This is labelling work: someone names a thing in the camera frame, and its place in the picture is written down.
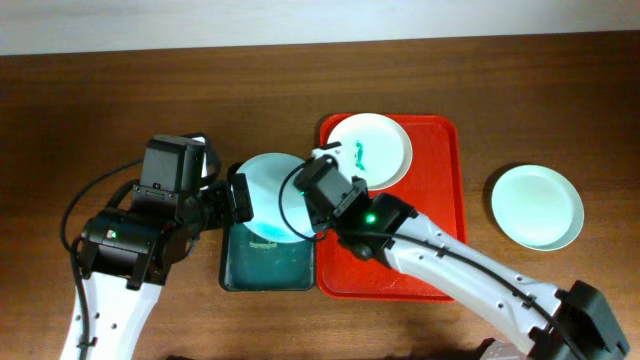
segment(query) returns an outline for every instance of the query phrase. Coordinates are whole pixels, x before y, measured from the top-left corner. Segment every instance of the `white wall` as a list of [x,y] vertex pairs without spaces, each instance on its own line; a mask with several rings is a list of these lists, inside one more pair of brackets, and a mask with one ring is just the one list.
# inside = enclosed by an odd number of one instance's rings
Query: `white wall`
[[639,0],[0,0],[0,54],[629,29]]

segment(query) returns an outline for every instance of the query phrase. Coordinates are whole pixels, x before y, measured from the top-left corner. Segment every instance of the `plate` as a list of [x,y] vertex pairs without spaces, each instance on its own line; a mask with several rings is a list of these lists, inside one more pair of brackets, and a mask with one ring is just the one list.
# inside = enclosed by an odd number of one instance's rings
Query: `plate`
[[413,148],[409,135],[392,119],[371,113],[350,116],[329,135],[328,143],[339,141],[346,166],[342,173],[363,178],[370,190],[382,190],[409,171]]
[[[288,154],[268,153],[258,155],[242,164],[237,173],[245,174],[253,207],[253,219],[244,223],[259,237],[279,243],[294,243],[303,239],[287,228],[280,216],[278,193],[284,178],[303,161]],[[293,186],[293,179],[284,189],[282,205],[287,220],[294,229],[306,236],[313,236],[309,212]]]
[[523,165],[498,179],[491,195],[498,225],[507,236],[530,249],[558,250],[582,230],[584,208],[571,183],[538,165]]

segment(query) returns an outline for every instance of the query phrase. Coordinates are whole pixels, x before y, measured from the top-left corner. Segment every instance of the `tray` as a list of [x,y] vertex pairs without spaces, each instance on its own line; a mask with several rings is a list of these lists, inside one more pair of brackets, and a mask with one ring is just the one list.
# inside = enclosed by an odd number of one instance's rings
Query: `tray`
[[[320,129],[320,145],[342,120],[354,114],[329,116]],[[431,218],[443,230],[467,243],[458,135],[453,124],[437,115],[383,114],[400,124],[413,146],[411,168],[400,182],[382,191],[395,195]],[[327,295],[342,299],[448,303],[446,294],[429,284],[363,262],[338,244],[331,232],[316,245],[316,284]]]

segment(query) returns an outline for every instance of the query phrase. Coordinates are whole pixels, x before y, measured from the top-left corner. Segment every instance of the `red tray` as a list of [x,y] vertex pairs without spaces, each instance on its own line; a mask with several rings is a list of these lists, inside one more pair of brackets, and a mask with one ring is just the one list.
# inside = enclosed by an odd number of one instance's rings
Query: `red tray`
[[[320,145],[338,123],[354,114],[329,116],[320,129]],[[382,191],[393,194],[431,218],[443,230],[467,243],[458,135],[437,115],[389,115],[409,135],[411,168],[400,182]],[[331,232],[316,245],[316,283],[327,295],[342,299],[453,302],[429,284],[390,270],[375,261],[356,259]]]

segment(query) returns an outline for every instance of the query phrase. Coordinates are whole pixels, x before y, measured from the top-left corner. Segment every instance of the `table surface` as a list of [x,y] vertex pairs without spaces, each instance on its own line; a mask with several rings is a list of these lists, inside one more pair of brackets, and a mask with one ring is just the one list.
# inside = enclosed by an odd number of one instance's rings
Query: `table surface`
[[[336,112],[440,114],[460,136],[469,244],[525,274],[603,291],[640,345],[640,33],[480,37],[0,58],[0,357],[57,358],[73,307],[60,217],[90,179],[153,134],[207,133],[224,164],[305,157]],[[492,174],[534,163],[578,189],[585,224],[555,252],[509,240],[487,212]],[[69,236],[140,168],[73,213]],[[502,336],[459,304],[228,293],[222,233],[173,267],[139,359],[378,359]]]

